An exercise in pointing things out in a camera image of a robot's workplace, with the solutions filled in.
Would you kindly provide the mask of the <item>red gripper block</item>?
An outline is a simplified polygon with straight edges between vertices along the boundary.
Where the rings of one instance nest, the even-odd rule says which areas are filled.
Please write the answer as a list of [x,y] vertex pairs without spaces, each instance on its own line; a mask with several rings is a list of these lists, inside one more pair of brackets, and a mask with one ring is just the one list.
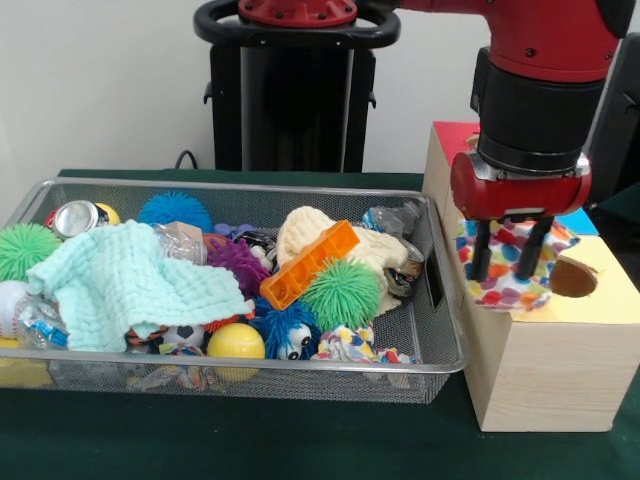
[[457,154],[450,172],[453,202],[465,218],[478,220],[470,279],[485,281],[488,277],[492,255],[490,220],[545,217],[534,222],[515,271],[519,280],[529,279],[553,225],[552,216],[581,208],[591,184],[591,165],[585,155],[579,157],[568,173],[527,176],[499,170],[477,153]]

